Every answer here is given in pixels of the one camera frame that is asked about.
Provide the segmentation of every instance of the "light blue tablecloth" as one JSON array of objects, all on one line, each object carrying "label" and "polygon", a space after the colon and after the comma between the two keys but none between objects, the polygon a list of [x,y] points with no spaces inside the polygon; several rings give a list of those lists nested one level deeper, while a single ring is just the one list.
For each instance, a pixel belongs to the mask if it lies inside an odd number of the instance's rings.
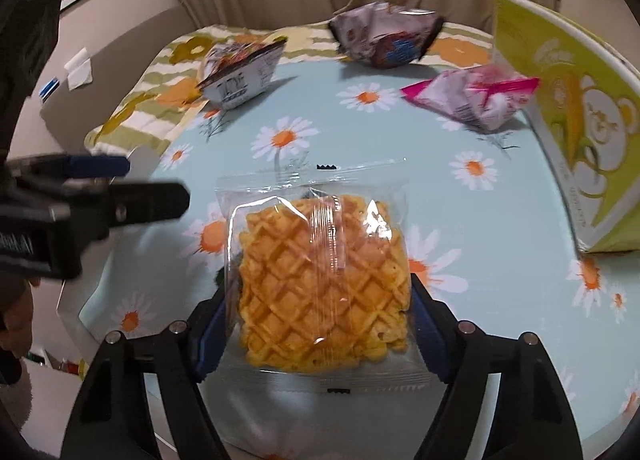
[{"label": "light blue tablecloth", "polygon": [[431,76],[414,65],[289,64],[267,93],[227,113],[221,132],[210,134],[220,116],[207,119],[205,109],[154,175],[183,180],[190,210],[177,222],[127,230],[82,321],[98,340],[117,328],[136,336],[210,297],[223,264],[216,180],[273,170],[274,144],[281,164],[313,168],[405,158],[408,254],[431,295],[485,332],[539,334],[583,439],[634,411],[640,256],[576,261],[558,189],[524,117],[480,135],[400,98],[398,88]]}]

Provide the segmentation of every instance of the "metal screw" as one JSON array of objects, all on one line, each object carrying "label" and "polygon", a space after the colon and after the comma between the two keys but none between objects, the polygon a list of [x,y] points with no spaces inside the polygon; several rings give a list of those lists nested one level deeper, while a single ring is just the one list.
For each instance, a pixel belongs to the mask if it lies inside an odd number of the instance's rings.
[{"label": "metal screw", "polygon": [[172,334],[181,334],[187,329],[187,323],[185,321],[174,321],[169,325],[169,332]]},{"label": "metal screw", "polygon": [[472,334],[476,331],[476,325],[474,325],[471,321],[460,321],[458,323],[458,330],[460,330],[463,334]]},{"label": "metal screw", "polygon": [[124,204],[116,205],[116,220],[123,223],[127,219],[127,207]]},{"label": "metal screw", "polygon": [[522,338],[524,339],[524,342],[526,342],[526,344],[528,345],[537,345],[540,342],[540,339],[538,339],[538,336],[535,335],[533,332],[526,332]]},{"label": "metal screw", "polygon": [[117,330],[114,330],[113,332],[109,332],[104,340],[107,341],[110,345],[114,345],[120,340],[121,337],[122,334]]}]

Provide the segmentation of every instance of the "pink snack package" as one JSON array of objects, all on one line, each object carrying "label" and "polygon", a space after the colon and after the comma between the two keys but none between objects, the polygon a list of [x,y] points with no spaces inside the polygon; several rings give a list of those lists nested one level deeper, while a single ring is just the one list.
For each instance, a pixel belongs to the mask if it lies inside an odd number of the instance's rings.
[{"label": "pink snack package", "polygon": [[459,122],[495,131],[529,102],[540,79],[502,65],[445,70],[435,79],[401,88],[404,97]]}]

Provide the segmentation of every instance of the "bear ear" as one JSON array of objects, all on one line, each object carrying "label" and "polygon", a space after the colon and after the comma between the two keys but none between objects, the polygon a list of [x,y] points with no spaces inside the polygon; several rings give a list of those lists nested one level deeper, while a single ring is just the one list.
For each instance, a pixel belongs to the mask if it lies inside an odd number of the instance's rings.
[{"label": "bear ear", "polygon": [[596,81],[593,80],[589,74],[585,74],[580,79],[580,88],[586,90],[587,88],[593,88],[596,85]]},{"label": "bear ear", "polygon": [[626,132],[632,135],[638,131],[638,108],[636,104],[627,98],[618,100],[620,115],[625,122]]}]

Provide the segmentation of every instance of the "waffle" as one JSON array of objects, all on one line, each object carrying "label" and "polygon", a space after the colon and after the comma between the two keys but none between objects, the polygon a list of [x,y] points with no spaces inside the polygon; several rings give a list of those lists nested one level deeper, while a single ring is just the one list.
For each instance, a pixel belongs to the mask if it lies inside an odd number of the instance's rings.
[{"label": "waffle", "polygon": [[250,364],[314,373],[406,349],[408,260],[388,221],[385,204],[356,196],[246,216],[239,314]]}]

